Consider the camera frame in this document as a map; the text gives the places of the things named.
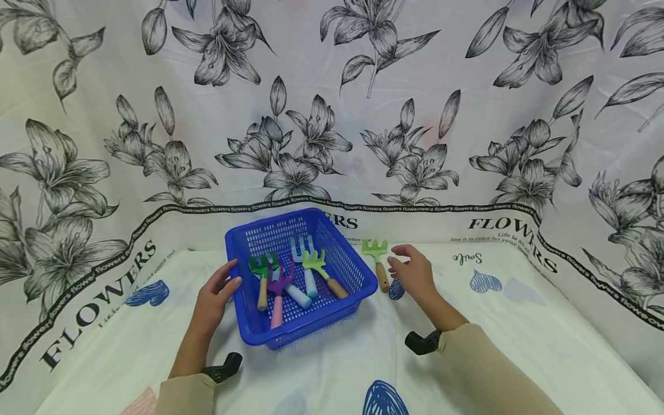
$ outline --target white handle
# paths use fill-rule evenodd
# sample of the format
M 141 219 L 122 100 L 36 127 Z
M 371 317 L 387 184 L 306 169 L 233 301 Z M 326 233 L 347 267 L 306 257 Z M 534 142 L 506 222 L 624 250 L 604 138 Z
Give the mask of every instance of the white handle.
M 286 292 L 303 309 L 307 309 L 311 305 L 311 298 L 309 298 L 309 296 L 307 294 L 304 294 L 302 291 L 300 291 L 293 284 L 288 284 L 288 287 L 286 287 Z
M 309 298 L 316 298 L 318 296 L 316 280 L 313 279 L 313 272 L 309 268 L 304 269 L 304 285 L 307 288 Z

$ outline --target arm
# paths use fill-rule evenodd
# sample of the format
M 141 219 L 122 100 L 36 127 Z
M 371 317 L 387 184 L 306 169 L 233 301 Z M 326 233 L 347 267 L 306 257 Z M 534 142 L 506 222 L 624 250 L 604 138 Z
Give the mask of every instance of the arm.
M 392 251 L 409 256 L 402 263 L 389 257 L 390 273 L 401 281 L 434 327 L 444 332 L 438 351 L 445 357 L 450 374 L 484 414 L 562 415 L 551 399 L 484 333 L 436 290 L 431 262 L 410 245 Z
M 224 317 L 226 302 L 242 282 L 242 278 L 227 279 L 235 263 L 233 260 L 219 268 L 199 291 L 169 378 L 161 383 L 154 415 L 212 414 L 215 383 L 201 371 L 212 335 Z

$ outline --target basket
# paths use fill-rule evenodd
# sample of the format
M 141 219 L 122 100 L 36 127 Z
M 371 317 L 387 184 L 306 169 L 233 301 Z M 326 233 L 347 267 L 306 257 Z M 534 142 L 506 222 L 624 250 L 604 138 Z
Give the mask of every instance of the basket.
M 284 292 L 284 323 L 270 329 L 274 295 L 268 293 L 268 309 L 258 311 L 256 303 L 260 282 L 249 268 L 249 258 L 276 252 L 289 272 L 290 239 L 298 239 L 307 234 L 312 236 L 317 251 L 325 250 L 325 269 L 349 295 L 344 299 L 337 299 L 325 280 L 314 271 L 318 296 L 313 299 L 311 306 L 302 309 Z M 233 299 L 240 336 L 251 346 L 266 345 L 271 350 L 279 349 L 353 314 L 360 302 L 378 288 L 378 281 L 371 269 L 323 212 L 316 208 L 257 220 L 229 230 L 226 233 L 226 253 L 228 259 L 238 259 L 230 277 L 242 276 L 242 285 L 233 295 Z M 302 264 L 295 263 L 293 285 L 306 292 Z

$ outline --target sleeve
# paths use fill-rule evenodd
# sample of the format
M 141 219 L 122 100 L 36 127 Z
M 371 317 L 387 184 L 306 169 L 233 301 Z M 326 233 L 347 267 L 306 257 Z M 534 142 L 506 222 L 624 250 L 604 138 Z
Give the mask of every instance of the sleeve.
M 214 386 L 203 373 L 167 379 L 161 383 L 153 415 L 211 415 Z
M 476 324 L 443 333 L 438 352 L 483 414 L 562 415 L 555 403 Z

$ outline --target fabric backdrop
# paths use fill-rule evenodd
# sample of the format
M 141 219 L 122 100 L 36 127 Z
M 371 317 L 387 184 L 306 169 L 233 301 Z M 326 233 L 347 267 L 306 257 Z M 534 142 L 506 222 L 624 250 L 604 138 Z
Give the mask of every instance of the fabric backdrop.
M 172 252 L 310 206 L 513 245 L 664 396 L 664 2 L 4 3 L 0 404 Z

